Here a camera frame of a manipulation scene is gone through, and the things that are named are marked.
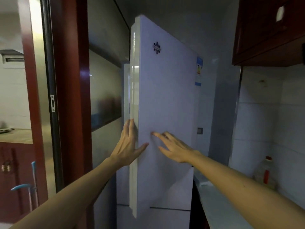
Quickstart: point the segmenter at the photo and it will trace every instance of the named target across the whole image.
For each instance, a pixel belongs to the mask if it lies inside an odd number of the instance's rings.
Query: person's right hand
[[[169,132],[158,133],[152,132],[152,135],[158,137],[162,142],[167,146],[168,150],[164,149],[162,146],[159,146],[159,150],[168,158],[179,162],[189,162],[189,157],[192,154],[200,154],[199,151],[193,150],[190,146],[185,144],[183,141],[176,138],[173,134]]]

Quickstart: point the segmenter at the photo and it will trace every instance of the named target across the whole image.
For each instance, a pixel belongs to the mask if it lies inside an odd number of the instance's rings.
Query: white refrigerator
[[[117,172],[117,228],[187,229],[193,169],[164,156],[152,131],[169,131],[195,147],[202,59],[140,15],[131,28],[124,67],[124,118],[133,118],[136,146],[146,151]]]

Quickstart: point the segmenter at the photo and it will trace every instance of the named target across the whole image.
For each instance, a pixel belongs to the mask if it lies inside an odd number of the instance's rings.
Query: countertop
[[[15,129],[11,132],[0,134],[0,142],[33,144],[32,130]]]
[[[198,171],[194,172],[194,176],[200,201],[211,229],[253,229],[215,186],[200,186],[200,179],[196,178]]]

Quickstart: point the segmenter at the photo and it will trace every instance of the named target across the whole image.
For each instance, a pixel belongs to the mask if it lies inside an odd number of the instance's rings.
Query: bottle
[[[254,172],[254,180],[272,190],[276,189],[275,167],[272,157],[266,156],[266,158],[257,166]]]

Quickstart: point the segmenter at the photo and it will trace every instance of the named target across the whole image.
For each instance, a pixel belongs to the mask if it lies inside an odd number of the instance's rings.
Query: refrigerator door
[[[138,129],[136,146],[145,142],[149,146],[129,167],[129,205],[134,217],[150,208],[191,167],[164,156],[158,146],[165,145],[151,132],[169,131],[186,144],[195,145],[200,84],[197,63],[196,53],[165,30],[143,15],[135,19],[130,118]]]

